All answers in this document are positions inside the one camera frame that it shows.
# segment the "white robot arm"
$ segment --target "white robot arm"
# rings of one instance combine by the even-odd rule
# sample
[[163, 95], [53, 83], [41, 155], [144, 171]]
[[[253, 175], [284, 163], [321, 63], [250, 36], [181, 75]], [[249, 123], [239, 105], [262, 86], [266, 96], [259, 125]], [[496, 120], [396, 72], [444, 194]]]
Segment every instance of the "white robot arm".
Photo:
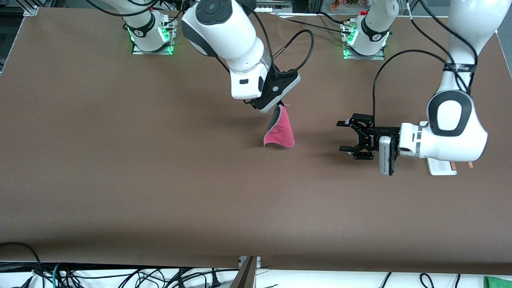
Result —
[[200, 0], [183, 15], [183, 35], [201, 54], [226, 60], [234, 99], [268, 112], [301, 80], [295, 72], [275, 84], [271, 56], [248, 18], [255, 1]]
[[348, 45], [361, 55], [375, 55], [385, 45], [398, 10], [396, 0], [374, 0], [368, 14], [355, 19], [357, 31]]
[[[471, 44], [478, 55], [505, 18], [512, 0], [452, 0], [449, 27]], [[450, 54], [465, 86], [476, 68], [470, 46], [450, 35]], [[424, 127], [402, 123], [400, 155], [440, 161], [475, 161], [487, 144], [487, 132], [478, 120], [469, 91], [458, 88], [456, 75], [445, 69], [436, 94], [426, 107]]]
[[448, 165], [448, 161], [475, 161], [487, 144], [487, 131], [480, 123], [470, 91], [476, 56], [500, 26], [512, 0], [452, 0], [449, 28], [462, 39], [450, 35], [448, 60], [441, 84], [426, 107], [428, 121], [398, 127], [375, 127], [371, 115], [354, 114], [338, 126], [351, 127], [358, 133], [358, 145], [341, 146], [355, 159], [373, 159], [379, 151], [380, 172], [393, 174], [398, 155], [427, 158], [429, 165]]
[[[134, 14], [147, 8], [126, 0], [101, 0], [114, 7], [120, 14]], [[132, 0], [141, 5], [149, 5], [144, 0]], [[140, 50], [152, 52], [162, 48], [169, 42], [169, 17], [156, 10], [145, 11], [138, 15], [123, 17], [132, 41]]]

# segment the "green cloth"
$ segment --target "green cloth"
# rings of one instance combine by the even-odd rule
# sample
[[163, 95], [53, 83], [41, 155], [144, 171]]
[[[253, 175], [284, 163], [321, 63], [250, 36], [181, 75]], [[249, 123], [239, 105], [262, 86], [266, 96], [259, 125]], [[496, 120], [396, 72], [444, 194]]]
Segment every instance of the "green cloth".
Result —
[[485, 276], [483, 278], [483, 286], [484, 288], [512, 288], [512, 281]]

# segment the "brown table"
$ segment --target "brown table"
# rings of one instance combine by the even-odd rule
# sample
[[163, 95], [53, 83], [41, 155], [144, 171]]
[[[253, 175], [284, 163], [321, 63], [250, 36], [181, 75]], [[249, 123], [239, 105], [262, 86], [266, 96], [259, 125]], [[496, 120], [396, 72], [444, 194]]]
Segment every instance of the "brown table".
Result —
[[[302, 28], [261, 17], [274, 50]], [[417, 22], [447, 45], [431, 19]], [[400, 158], [385, 177], [377, 161], [338, 151], [356, 134], [336, 122], [371, 113], [382, 62], [343, 59], [336, 33], [314, 29], [285, 98], [296, 146], [281, 149], [262, 145], [270, 114], [233, 100], [226, 72], [181, 30], [175, 55], [143, 56], [121, 25], [92, 9], [25, 19], [0, 78], [1, 241], [26, 242], [43, 261], [235, 266], [262, 255], [275, 269], [512, 272], [512, 81], [495, 36], [473, 88], [489, 131], [475, 168], [432, 177], [424, 160]], [[441, 54], [408, 18], [392, 29], [387, 57]], [[276, 64], [295, 67], [308, 47], [300, 36]], [[378, 125], [425, 120], [441, 69], [420, 54], [390, 63]]]

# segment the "pink towel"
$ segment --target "pink towel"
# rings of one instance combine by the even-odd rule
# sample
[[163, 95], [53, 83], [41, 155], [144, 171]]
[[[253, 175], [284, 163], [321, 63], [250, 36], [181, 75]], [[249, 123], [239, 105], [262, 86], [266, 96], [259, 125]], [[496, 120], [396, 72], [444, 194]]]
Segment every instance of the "pink towel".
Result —
[[290, 118], [284, 105], [279, 104], [275, 107], [274, 114], [267, 128], [267, 134], [263, 138], [263, 146], [268, 143], [279, 144], [287, 148], [295, 146]]

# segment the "black cable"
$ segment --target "black cable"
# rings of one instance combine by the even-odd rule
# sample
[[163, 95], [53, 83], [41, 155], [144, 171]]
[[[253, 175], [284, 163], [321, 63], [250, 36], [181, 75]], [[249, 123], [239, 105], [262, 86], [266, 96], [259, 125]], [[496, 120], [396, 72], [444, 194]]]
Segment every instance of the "black cable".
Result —
[[74, 278], [80, 278], [80, 279], [106, 279], [106, 278], [116, 278], [116, 277], [126, 277], [126, 276], [129, 276], [131, 275], [130, 274], [120, 274], [120, 275], [106, 275], [106, 276], [77, 276], [77, 275], [74, 275], [76, 271], [70, 271], [70, 273], [73, 275]]
[[411, 7], [411, 12], [414, 10], [414, 8], [416, 8], [416, 6], [418, 5], [418, 0], [416, 0], [416, 2], [413, 3], [412, 7]]
[[215, 269], [211, 269], [211, 288], [217, 288], [221, 285], [219, 282], [219, 279], [217, 278], [217, 273], [215, 272]]
[[165, 279], [165, 276], [163, 275], [163, 273], [162, 273], [161, 269], [158, 269], [158, 273], [160, 273], [160, 276], [162, 276], [162, 278], [158, 278], [158, 277], [156, 277], [156, 276], [154, 276], [154, 275], [151, 275], [151, 274], [148, 274], [148, 273], [146, 273], [146, 272], [144, 272], [144, 271], [141, 271], [140, 273], [141, 273], [141, 274], [144, 274], [144, 275], [146, 275], [146, 276], [148, 276], [148, 277], [150, 277], [150, 278], [153, 278], [153, 279], [155, 279], [155, 280], [162, 281], [162, 282], [163, 282], [163, 284], [165, 285], [165, 284], [166, 284], [166, 282], [167, 282], [167, 280]]
[[181, 11], [186, 11], [188, 8], [190, 8], [190, 4], [188, 4], [190, 1], [194, 2], [195, 0], [185, 0], [181, 3], [181, 7], [180, 7], [180, 10]]
[[124, 286], [128, 283], [128, 281], [135, 276], [135, 274], [139, 273], [142, 269], [137, 269], [131, 274], [129, 274], [120, 284], [117, 286], [117, 288], [124, 288]]
[[74, 277], [71, 277], [71, 281], [73, 282], [73, 286], [76, 287], [76, 288], [85, 288], [82, 286], [82, 284], [80, 283], [80, 280], [74, 278]]
[[386, 283], [388, 283], [389, 276], [391, 276], [391, 272], [388, 272], [386, 274], [386, 277], [384, 278], [384, 281], [382, 282], [382, 285], [380, 286], [380, 288], [384, 288], [386, 286]]
[[133, 0], [126, 0], [126, 1], [128, 1], [128, 2], [132, 3], [133, 5], [136, 5], [136, 6], [143, 6], [143, 7], [146, 7], [146, 6], [149, 4], [149, 3], [137, 3], [137, 2], [135, 2], [135, 1], [133, 1]]
[[[426, 50], [420, 50], [420, 49], [408, 49], [408, 50], [403, 50], [401, 52], [398, 52], [396, 53], [395, 55], [391, 56], [388, 60], [386, 60], [386, 62], [384, 62], [384, 64], [382, 64], [382, 66], [380, 66], [379, 70], [377, 71], [377, 74], [375, 75], [375, 79], [373, 80], [373, 89], [372, 89], [372, 106], [373, 106], [373, 112], [372, 112], [372, 116], [373, 116], [373, 123], [372, 123], [372, 126], [375, 127], [375, 88], [377, 86], [377, 79], [380, 75], [380, 73], [382, 72], [382, 70], [384, 69], [384, 67], [391, 61], [393, 60], [394, 58], [402, 55], [402, 54], [405, 54], [405, 53], [409, 53], [409, 52], [417, 52], [417, 53], [423, 53], [423, 54], [426, 54], [426, 55], [430, 55], [434, 58], [436, 58], [437, 60], [439, 60], [440, 62], [444, 63], [448, 69], [452, 70], [455, 74], [455, 77], [457, 79], [460, 79], [462, 81], [462, 79], [460, 78], [460, 75], [458, 73], [456, 73], [455, 71], [455, 68], [448, 65], [448, 63], [443, 59], [441, 58], [439, 55], [436, 55], [432, 52], [429, 52], [429, 51], [426, 51]], [[462, 85], [464, 86], [464, 88], [467, 89], [467, 87], [465, 86], [464, 84], [464, 81], [462, 81]]]
[[167, 7], [167, 9], [169, 9], [169, 11], [170, 11], [170, 7], [169, 7], [169, 5], [167, 5], [167, 2], [165, 2], [165, 1], [162, 1], [162, 0], [161, 0], [161, 1], [160, 1], [160, 4], [161, 4], [161, 5], [162, 5], [162, 4], [165, 4], [165, 6]]
[[457, 274], [457, 278], [455, 280], [455, 286], [454, 288], [457, 288], [459, 286], [459, 280], [460, 280], [460, 274]]
[[116, 17], [130, 17], [130, 16], [136, 16], [136, 15], [140, 15], [146, 11], [148, 11], [149, 9], [151, 9], [151, 7], [153, 7], [159, 0], [153, 0], [151, 2], [149, 2], [146, 6], [146, 8], [138, 11], [138, 12], [134, 12], [134, 13], [129, 13], [129, 14], [118, 14], [118, 13], [112, 13], [110, 11], [106, 11], [105, 9], [99, 7], [98, 5], [94, 4], [91, 2], [91, 0], [86, 0], [87, 3], [89, 3], [92, 7], [98, 9], [99, 11], [103, 12], [103, 13], [106, 13], [108, 15], [111, 15], [111, 16], [116, 16]]
[[311, 27], [316, 27], [316, 28], [328, 30], [328, 31], [334, 31], [334, 32], [338, 32], [338, 33], [342, 33], [342, 34], [347, 34], [347, 35], [350, 34], [349, 31], [342, 31], [340, 29], [332, 29], [332, 28], [328, 28], [328, 27], [324, 27], [324, 26], [319, 26], [319, 25], [315, 25], [315, 24], [310, 24], [310, 23], [306, 23], [306, 22], [302, 22], [302, 21], [292, 20], [292, 19], [289, 19], [289, 18], [286, 18], [286, 20], [292, 21], [292, 22], [295, 22], [295, 23], [299, 23], [299, 24], [308, 25], [308, 26], [311, 26]]
[[174, 16], [171, 20], [164, 22], [164, 25], [172, 23], [174, 20], [176, 20], [180, 16], [181, 12], [183, 12], [183, 10], [178, 11], [178, 14], [176, 14], [176, 16]]
[[69, 285], [69, 277], [68, 277], [68, 274], [67, 274], [67, 273], [66, 273], [66, 285], [67, 285], [68, 287], [70, 287], [70, 285]]
[[[428, 287], [425, 282], [423, 281], [423, 276], [426, 276], [427, 279], [429, 280], [430, 282], [430, 287]], [[457, 286], [459, 285], [459, 280], [460, 280], [460, 274], [457, 274], [457, 278], [455, 280], [455, 286], [454, 288], [457, 288]], [[421, 273], [419, 275], [419, 281], [421, 282], [421, 285], [423, 285], [423, 287], [425, 288], [434, 288], [434, 283], [432, 282], [432, 278], [430, 278], [430, 276], [427, 274], [427, 273]]]
[[[41, 265], [41, 260], [39, 259], [39, 256], [37, 255], [37, 253], [35, 252], [34, 248], [30, 247], [29, 245], [25, 244], [25, 243], [21, 243], [21, 242], [4, 242], [4, 243], [0, 243], [0, 248], [2, 246], [9, 246], [9, 245], [18, 245], [18, 246], [23, 246], [25, 248], [27, 248], [28, 250], [30, 250], [30, 252], [32, 253], [32, 255], [34, 255], [34, 258], [35, 260], [37, 261], [37, 265], [39, 266], [39, 271], [41, 272], [41, 274], [43, 274], [45, 271], [42, 269], [42, 265]], [[42, 281], [42, 288], [45, 288], [45, 282], [44, 279]]]
[[[260, 27], [261, 29], [263, 30], [263, 34], [265, 35], [265, 41], [267, 42], [267, 46], [268, 46], [268, 52], [270, 55], [273, 55], [272, 54], [272, 46], [270, 45], [270, 39], [268, 37], [268, 33], [267, 33], [267, 30], [265, 29], [265, 26], [263, 25], [263, 22], [261, 21], [260, 17], [256, 14], [256, 12], [254, 12], [249, 6], [243, 4], [243, 3], [240, 3], [242, 4], [243, 6], [245, 6], [249, 11], [251, 11], [252, 15], [255, 16], [256, 20], [258, 21], [258, 23], [260, 24]], [[279, 76], [289, 76], [289, 75], [292, 75], [293, 73], [295, 73], [296, 71], [298, 71], [302, 66], [304, 66], [304, 64], [306, 64], [306, 62], [308, 61], [309, 57], [311, 56], [311, 53], [313, 52], [313, 47], [314, 47], [314, 35], [313, 35], [313, 32], [311, 32], [311, 30], [308, 30], [308, 29], [304, 29], [304, 30], [301, 30], [299, 31], [297, 34], [295, 34], [292, 39], [288, 42], [287, 45], [290, 45], [290, 43], [293, 42], [293, 40], [295, 40], [295, 38], [297, 38], [297, 36], [299, 36], [300, 34], [304, 33], [304, 32], [307, 32], [311, 35], [311, 46], [309, 48], [309, 52], [308, 52], [308, 55], [306, 56], [306, 58], [304, 58], [304, 60], [302, 61], [302, 63], [295, 69], [292, 69], [288, 72], [281, 72], [279, 71], [279, 69], [275, 66], [274, 64], [274, 59], [271, 58], [271, 65], [272, 65], [272, 68], [274, 68], [275, 72], [277, 75]]]
[[[215, 272], [228, 272], [228, 271], [239, 271], [239, 269], [221, 269], [221, 270], [215, 270]], [[206, 274], [211, 274], [213, 273], [213, 271], [208, 271], [208, 272], [203, 272], [203, 273], [192, 273], [190, 275], [187, 275], [185, 276], [185, 278], [182, 279], [182, 283], [186, 282], [186, 281], [189, 281], [191, 279], [194, 279], [194, 278], [197, 278], [197, 277], [201, 277], [203, 275], [206, 275]], [[171, 288], [176, 288], [178, 287], [179, 284], [175, 284], [174, 286], [172, 286]]]
[[151, 275], [153, 275], [154, 273], [156, 273], [157, 271], [159, 271], [160, 269], [156, 269], [154, 270], [153, 272], [149, 273], [149, 274], [146, 274], [146, 273], [142, 273], [145, 277], [140, 277], [140, 273], [137, 273], [139, 275], [139, 279], [137, 279], [137, 282], [135, 284], [135, 288], [140, 288], [140, 285], [143, 283], [143, 281], [147, 280], [149, 282], [152, 282], [154, 283], [158, 288], [160, 287], [160, 285], [158, 285], [158, 283], [156, 283], [155, 281], [153, 280], [150, 280], [149, 277], [151, 277]]
[[30, 282], [32, 282], [32, 278], [34, 278], [34, 276], [30, 276], [29, 279], [27, 279], [27, 281], [25, 281], [25, 283], [20, 286], [20, 288], [29, 288]]
[[163, 287], [168, 288], [172, 283], [177, 281], [183, 274], [187, 273], [188, 271], [192, 270], [192, 268], [180, 268], [178, 272], [169, 280], [169, 282]]
[[[314, 44], [315, 44], [315, 36], [313, 35], [313, 32], [311, 32], [311, 30], [309, 30], [309, 29], [303, 29], [303, 30], [301, 30], [301, 31], [297, 32], [297, 33], [296, 33], [296, 34], [295, 34], [295, 35], [290, 39], [290, 41], [288, 41], [288, 43], [286, 43], [286, 45], [285, 45], [285, 46], [283, 46], [283, 47], [280, 49], [280, 51], [281, 51], [281, 52], [285, 51], [285, 50], [288, 48], [288, 46], [290, 46], [290, 44], [292, 44], [292, 42], [293, 42], [293, 41], [294, 41], [294, 40], [295, 40], [299, 35], [301, 35], [302, 33], [308, 33], [308, 34], [311, 36], [311, 46], [310, 46], [310, 48], [309, 48], [308, 55], [306, 56], [306, 58], [304, 58], [304, 60], [302, 61], [302, 63], [301, 63], [299, 66], [297, 66], [297, 68], [292, 69], [292, 70], [290, 70], [290, 71], [288, 71], [288, 72], [285, 72], [285, 73], [281, 73], [281, 75], [283, 75], [283, 76], [285, 76], [285, 75], [291, 75], [291, 74], [293, 74], [295, 71], [298, 71], [300, 68], [302, 68], [302, 66], [304, 66], [304, 64], [306, 64], [306, 62], [309, 60], [309, 57], [311, 56], [311, 53], [313, 52], [313, 46], [314, 46]], [[278, 51], [277, 55], [276, 55], [276, 56], [274, 56], [274, 55], [273, 55], [273, 56], [272, 56], [272, 58], [274, 58], [274, 59], [275, 59], [275, 58], [277, 58], [277, 56], [278, 56], [279, 54], [280, 54], [280, 53], [279, 53], [279, 51]]]
[[[434, 19], [435, 22], [437, 22], [437, 24], [439, 24], [441, 27], [443, 27], [446, 31], [448, 31], [451, 35], [455, 36], [455, 38], [461, 40], [464, 44], [466, 44], [470, 49], [471, 51], [473, 52], [473, 56], [474, 56], [474, 65], [475, 67], [478, 65], [478, 54], [477, 54], [477, 51], [475, 50], [475, 47], [473, 47], [473, 45], [471, 45], [471, 43], [469, 43], [466, 39], [464, 39], [464, 37], [462, 37], [461, 35], [459, 35], [457, 32], [453, 31], [452, 29], [450, 29], [448, 26], [446, 26], [443, 22], [441, 22], [441, 20], [439, 20], [439, 18], [437, 18], [433, 13], [432, 11], [426, 6], [425, 2], [423, 0], [419, 0], [420, 4], [423, 6], [423, 8], [425, 9], [425, 11], [430, 15], [430, 17], [432, 17]], [[470, 93], [471, 92], [471, 87], [473, 85], [473, 78], [475, 76], [475, 73], [472, 72], [471, 73], [471, 76], [470, 76], [470, 82], [468, 83], [467, 85], [467, 92]]]
[[[435, 41], [432, 37], [427, 35], [421, 28], [419, 28], [418, 25], [416, 25], [416, 22], [414, 22], [414, 19], [412, 16], [412, 10], [411, 10], [411, 6], [409, 5], [409, 0], [406, 0], [406, 3], [407, 3], [407, 7], [409, 9], [409, 12], [411, 13], [409, 18], [410, 18], [411, 24], [414, 26], [414, 28], [416, 28], [416, 30], [418, 30], [418, 32], [420, 32], [421, 35], [425, 36], [425, 38], [427, 38], [430, 42], [434, 43], [439, 49], [441, 49], [448, 56], [448, 58], [450, 58], [450, 62], [455, 64], [452, 54], [448, 50], [446, 50], [441, 44], [439, 44], [437, 41]], [[460, 87], [459, 80], [456, 80], [455, 82], [457, 83], [457, 87], [459, 88], [459, 90], [462, 90], [462, 88]]]
[[350, 18], [348, 18], [347, 20], [343, 20], [343, 21], [336, 20], [336, 19], [332, 18], [331, 15], [327, 14], [324, 11], [318, 11], [317, 14], [321, 14], [321, 15], [327, 17], [330, 21], [333, 21], [334, 23], [338, 23], [338, 24], [343, 24], [343, 22], [350, 20]]
[[229, 73], [229, 68], [226, 66], [226, 64], [224, 64], [224, 62], [222, 62], [222, 60], [220, 60], [218, 57], [215, 57], [215, 59], [217, 59], [217, 61], [224, 67], [224, 69], [226, 69], [227, 73]]
[[[425, 282], [423, 282], [423, 276], [426, 276], [429, 279], [430, 287], [425, 285]], [[427, 273], [421, 273], [419, 275], [419, 281], [421, 282], [421, 285], [423, 285], [423, 287], [425, 287], [425, 288], [434, 288], [434, 283], [432, 282], [432, 278], [430, 278], [430, 276]]]
[[208, 281], [206, 279], [206, 276], [203, 275], [203, 277], [204, 277], [204, 288], [208, 288]]

